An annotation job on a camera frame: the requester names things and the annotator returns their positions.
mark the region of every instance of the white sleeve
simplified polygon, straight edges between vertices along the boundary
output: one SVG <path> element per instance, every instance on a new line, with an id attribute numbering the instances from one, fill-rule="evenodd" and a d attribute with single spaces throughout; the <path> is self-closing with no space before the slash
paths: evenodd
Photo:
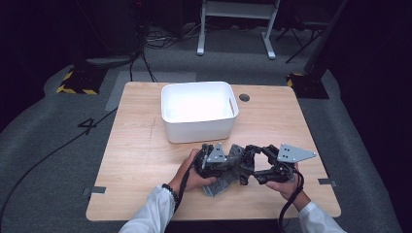
<path id="1" fill-rule="evenodd" d="M 120 230 L 120 233 L 162 233 L 172 218 L 175 201 L 169 190 L 158 185 L 148 201 Z"/>
<path id="2" fill-rule="evenodd" d="M 300 228 L 304 233 L 345 232 L 336 221 L 314 202 L 299 212 Z"/>

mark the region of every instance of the wooden table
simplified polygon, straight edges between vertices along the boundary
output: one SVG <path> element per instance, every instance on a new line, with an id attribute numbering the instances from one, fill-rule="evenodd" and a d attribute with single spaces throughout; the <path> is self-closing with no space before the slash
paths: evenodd
<path id="1" fill-rule="evenodd" d="M 149 192 L 168 183 L 191 149 L 205 142 L 171 144 L 167 141 L 160 112 L 160 92 L 167 83 L 128 83 L 123 91 L 112 132 L 103 156 L 95 186 L 104 186 L 103 194 L 92 193 L 86 211 L 90 220 L 128 220 L 145 203 Z M 230 137 L 206 142 L 223 144 L 229 152 L 232 144 L 280 147 L 286 143 L 305 150 L 316 147 L 302 111 L 287 86 L 232 85 L 234 95 L 248 94 L 250 101 L 237 99 L 239 115 Z M 268 169 L 267 157 L 256 155 L 256 169 Z M 332 216 L 340 216 L 340 207 L 329 184 L 321 159 L 299 162 L 305 177 L 307 194 Z M 266 219 L 277 218 L 286 201 L 281 195 L 250 177 L 249 184 L 233 183 L 224 193 L 213 197 L 203 189 L 186 192 L 174 220 Z M 290 207 L 285 217 L 297 217 Z"/>

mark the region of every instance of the black cable on floor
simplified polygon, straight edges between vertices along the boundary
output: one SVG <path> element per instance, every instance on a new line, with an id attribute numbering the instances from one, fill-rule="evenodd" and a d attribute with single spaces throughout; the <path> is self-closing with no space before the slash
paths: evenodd
<path id="1" fill-rule="evenodd" d="M 106 114 L 105 116 L 103 116 L 101 119 L 97 120 L 94 124 L 92 124 L 91 126 L 89 126 L 85 131 L 83 131 L 82 133 L 80 133 L 79 135 L 77 135 L 76 137 L 74 137 L 72 140 L 70 140 L 69 142 L 63 144 L 62 146 L 60 146 L 59 148 L 57 148 L 56 150 L 53 150 L 52 152 L 50 152 L 49 154 L 47 154 L 46 156 L 44 156 L 42 159 L 40 159 L 37 163 L 35 163 L 33 166 L 31 166 L 25 173 L 23 176 L 21 176 L 21 178 L 16 182 L 16 184 L 13 186 L 12 190 L 9 192 L 9 194 L 7 195 L 3 206 L 1 208 L 0 211 L 0 233 L 2 232 L 2 222 L 3 222 L 3 215 L 5 213 L 6 210 L 6 206 L 10 200 L 10 198 L 12 197 L 13 193 L 15 192 L 16 188 L 18 187 L 18 185 L 24 180 L 24 178 L 27 177 L 27 175 L 33 171 L 37 166 L 39 166 L 42 162 L 44 162 L 46 159 L 48 159 L 50 156 L 52 156 L 53 154 L 55 154 L 56 152 L 58 152 L 59 150 L 62 150 L 63 148 L 67 147 L 68 145 L 70 145 L 71 143 L 73 143 L 74 141 L 76 141 L 77 139 L 79 139 L 80 137 L 82 137 L 83 135 L 85 135 L 91 128 L 96 127 L 97 124 L 99 124 L 101 121 L 103 121 L 106 117 L 108 117 L 109 115 L 111 115 L 112 113 L 114 113 L 115 111 L 117 111 L 118 108 L 113 109 L 112 111 L 110 111 L 108 114 Z"/>

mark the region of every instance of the dark background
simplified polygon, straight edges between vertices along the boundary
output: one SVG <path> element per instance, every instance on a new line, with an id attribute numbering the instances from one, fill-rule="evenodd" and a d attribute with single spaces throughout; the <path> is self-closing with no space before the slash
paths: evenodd
<path id="1" fill-rule="evenodd" d="M 161 1 L 165 0 L 154 0 L 154 6 L 145 6 L 148 15 L 144 23 L 151 20 L 162 25 L 164 18 L 156 17 L 163 16 L 161 8 L 166 5 Z M 44 5 L 47 1 L 0 2 L 0 131 L 44 97 L 43 85 L 51 75 L 73 63 L 65 39 L 75 40 L 81 54 L 93 58 L 109 54 L 95 33 L 103 37 L 123 35 L 124 40 L 128 40 L 130 32 L 135 32 L 133 23 L 122 19 L 123 23 L 131 23 L 130 26 L 111 33 L 98 20 L 93 7 L 96 2 L 79 0 L 91 22 L 86 20 L 76 1 L 58 2 L 58 7 L 64 9 L 62 14 L 71 18 L 74 30 L 70 38 L 55 28 L 54 18 Z M 176 24 L 163 24 L 166 28 L 174 28 L 172 30 L 179 34 L 182 33 L 180 24 L 198 20 L 199 2 L 167 2 L 176 2 L 172 4 L 176 15 L 165 16 Z M 405 231 L 410 227 L 406 213 L 411 208 L 407 191 L 411 174 L 411 12 L 409 1 L 348 1 L 326 41 L 327 56 L 322 57 L 339 83 L 341 99 L 390 193 L 396 216 Z M 106 22 L 120 20 L 110 16 L 105 19 L 108 19 Z M 89 23 L 100 30 L 92 31 Z M 107 40 L 124 44 L 116 38 Z"/>

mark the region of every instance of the white container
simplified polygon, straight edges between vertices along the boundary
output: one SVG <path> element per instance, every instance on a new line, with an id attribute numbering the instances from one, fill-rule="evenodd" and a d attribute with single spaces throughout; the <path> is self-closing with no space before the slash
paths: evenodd
<path id="1" fill-rule="evenodd" d="M 174 83 L 161 90 L 161 116 L 171 143 L 228 138 L 238 114 L 225 82 Z"/>

